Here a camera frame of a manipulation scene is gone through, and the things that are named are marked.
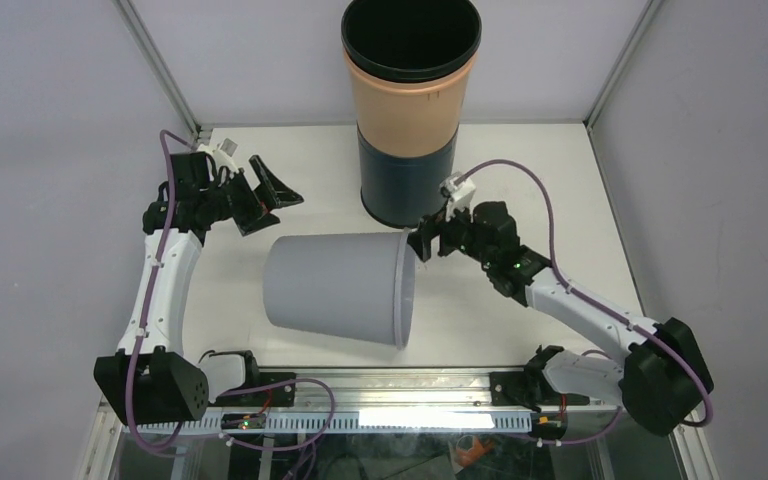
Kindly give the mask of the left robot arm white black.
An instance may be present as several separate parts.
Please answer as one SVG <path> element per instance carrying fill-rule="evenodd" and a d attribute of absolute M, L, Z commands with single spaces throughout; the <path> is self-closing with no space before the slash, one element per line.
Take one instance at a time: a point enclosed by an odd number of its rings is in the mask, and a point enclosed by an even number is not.
<path fill-rule="evenodd" d="M 198 150 L 171 154 L 168 179 L 142 218 L 145 257 L 135 305 L 114 354 L 95 361 L 93 376 L 119 419 L 132 426 L 202 418 L 225 395 L 237 406 L 261 392 L 252 352 L 209 351 L 185 359 L 183 321 L 189 287 L 207 233 L 232 221 L 242 236 L 279 224 L 275 210 L 303 203 L 254 155 L 251 186 L 227 155 Z"/>

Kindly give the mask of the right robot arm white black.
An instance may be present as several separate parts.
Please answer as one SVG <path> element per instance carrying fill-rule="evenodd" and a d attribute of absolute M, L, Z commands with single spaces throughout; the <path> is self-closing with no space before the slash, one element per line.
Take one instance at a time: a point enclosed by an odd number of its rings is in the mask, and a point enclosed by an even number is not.
<path fill-rule="evenodd" d="M 521 243 L 505 203 L 453 215 L 440 210 L 424 217 L 407 243 L 422 262 L 455 252 L 477 261 L 503 297 L 560 321 L 601 351 L 592 357 L 539 348 L 519 379 L 502 382 L 507 403 L 538 411 L 563 395 L 584 396 L 621 407 L 658 436 L 692 425 L 698 406 L 705 416 L 696 426 L 711 422 L 713 379 L 690 327 L 623 313 L 563 279 L 550 259 Z"/>

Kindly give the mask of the black ribbed plastic bucket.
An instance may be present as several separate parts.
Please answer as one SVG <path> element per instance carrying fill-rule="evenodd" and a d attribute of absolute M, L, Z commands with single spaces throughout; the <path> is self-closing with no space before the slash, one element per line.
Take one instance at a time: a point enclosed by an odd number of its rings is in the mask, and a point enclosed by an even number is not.
<path fill-rule="evenodd" d="M 357 0 L 345 8 L 341 40 L 360 70 L 395 83 L 447 77 L 476 54 L 482 20 L 467 0 Z"/>

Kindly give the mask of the grey plastic bucket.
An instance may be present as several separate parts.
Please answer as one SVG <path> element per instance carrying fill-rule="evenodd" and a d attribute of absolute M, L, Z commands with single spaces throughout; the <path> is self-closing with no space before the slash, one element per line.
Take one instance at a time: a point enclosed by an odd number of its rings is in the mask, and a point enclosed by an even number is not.
<path fill-rule="evenodd" d="M 276 327 L 404 349 L 417 263 L 408 234 L 278 238 L 262 280 L 267 319 Z"/>

